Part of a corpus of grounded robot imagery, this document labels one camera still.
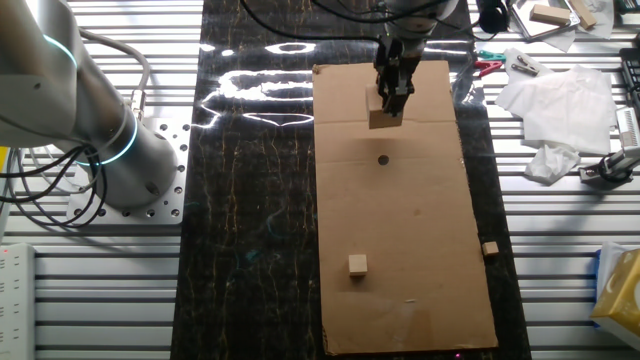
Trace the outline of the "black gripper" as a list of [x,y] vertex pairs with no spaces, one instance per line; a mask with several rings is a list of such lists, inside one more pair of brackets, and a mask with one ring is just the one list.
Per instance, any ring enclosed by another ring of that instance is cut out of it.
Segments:
[[377,92],[383,99],[383,112],[392,117],[402,114],[415,92],[412,76],[421,61],[424,39],[385,37],[374,59]]

